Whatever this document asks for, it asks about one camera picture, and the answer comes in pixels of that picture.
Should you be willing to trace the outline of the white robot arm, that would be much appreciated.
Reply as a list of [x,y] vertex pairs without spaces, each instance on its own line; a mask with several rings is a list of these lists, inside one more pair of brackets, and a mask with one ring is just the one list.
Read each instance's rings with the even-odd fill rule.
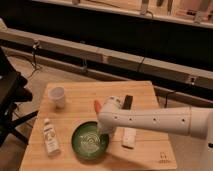
[[117,97],[103,105],[94,101],[101,134],[111,134],[117,127],[145,129],[205,140],[199,171],[213,171],[213,108],[176,107],[142,110],[122,109]]

